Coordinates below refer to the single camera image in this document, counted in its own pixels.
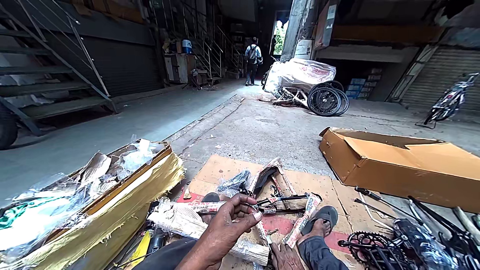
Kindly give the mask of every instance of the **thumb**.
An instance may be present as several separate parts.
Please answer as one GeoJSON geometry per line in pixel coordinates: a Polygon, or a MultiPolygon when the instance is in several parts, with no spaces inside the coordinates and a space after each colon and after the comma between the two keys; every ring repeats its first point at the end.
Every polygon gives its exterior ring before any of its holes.
{"type": "Polygon", "coordinates": [[[246,217],[242,218],[239,222],[234,223],[235,231],[241,235],[246,230],[255,226],[260,220],[262,220],[262,213],[260,211],[253,212],[248,214],[246,217]]]}

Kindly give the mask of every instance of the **person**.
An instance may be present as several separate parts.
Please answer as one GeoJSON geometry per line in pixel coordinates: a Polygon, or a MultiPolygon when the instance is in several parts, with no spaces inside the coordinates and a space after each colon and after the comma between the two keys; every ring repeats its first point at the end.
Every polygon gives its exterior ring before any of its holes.
{"type": "MultiPolygon", "coordinates": [[[[210,193],[207,196],[216,197],[209,201],[219,201],[218,195],[210,193]]],[[[222,258],[239,237],[250,232],[262,220],[262,213],[252,207],[256,203],[252,197],[236,194],[215,215],[209,215],[207,219],[202,217],[209,224],[198,241],[187,238],[177,240],[146,257],[134,270],[218,270],[222,258]]],[[[332,206],[326,206],[302,230],[305,234],[297,241],[297,245],[310,270],[348,270],[332,254],[324,240],[337,220],[336,210],[332,206]]],[[[304,269],[297,252],[288,245],[272,244],[271,248],[272,263],[276,270],[304,269]]]]}
{"type": "Polygon", "coordinates": [[[273,53],[275,52],[275,46],[276,46],[276,35],[273,35],[272,43],[270,44],[270,55],[273,55],[273,53]]]}
{"type": "Polygon", "coordinates": [[[245,50],[245,56],[247,57],[247,80],[245,81],[245,86],[248,86],[250,82],[252,85],[255,85],[258,60],[262,58],[262,52],[257,43],[258,39],[253,37],[252,44],[245,50]]]}

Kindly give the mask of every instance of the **white plastic sheet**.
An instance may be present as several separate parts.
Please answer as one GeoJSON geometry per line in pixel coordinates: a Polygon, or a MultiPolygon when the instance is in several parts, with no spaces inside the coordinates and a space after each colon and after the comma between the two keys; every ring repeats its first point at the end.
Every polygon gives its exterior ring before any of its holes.
{"type": "Polygon", "coordinates": [[[293,58],[275,62],[268,73],[265,91],[275,93],[278,87],[298,87],[306,93],[317,84],[332,81],[336,68],[313,60],[293,58]]]}

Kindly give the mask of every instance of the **trouser leg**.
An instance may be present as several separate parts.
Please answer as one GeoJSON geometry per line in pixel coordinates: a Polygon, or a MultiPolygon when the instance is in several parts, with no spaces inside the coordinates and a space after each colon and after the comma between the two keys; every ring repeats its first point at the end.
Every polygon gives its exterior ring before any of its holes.
{"type": "Polygon", "coordinates": [[[333,255],[321,236],[312,236],[300,243],[299,253],[310,270],[348,270],[347,266],[333,255]]]}
{"type": "Polygon", "coordinates": [[[134,270],[174,270],[197,240],[183,238],[146,257],[134,270]]]}
{"type": "Polygon", "coordinates": [[[252,64],[252,84],[255,84],[255,74],[257,73],[257,64],[252,64]]]}
{"type": "Polygon", "coordinates": [[[252,75],[252,64],[248,63],[247,64],[247,80],[245,81],[246,83],[250,83],[250,77],[252,75]]]}

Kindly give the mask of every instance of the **backpack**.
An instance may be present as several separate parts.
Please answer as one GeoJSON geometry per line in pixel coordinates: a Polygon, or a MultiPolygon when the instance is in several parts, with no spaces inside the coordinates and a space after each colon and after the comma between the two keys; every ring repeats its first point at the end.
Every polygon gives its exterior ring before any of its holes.
{"type": "Polygon", "coordinates": [[[250,51],[248,52],[248,63],[249,64],[254,64],[255,60],[257,59],[257,53],[256,53],[256,48],[257,46],[254,44],[250,45],[250,51]]]}

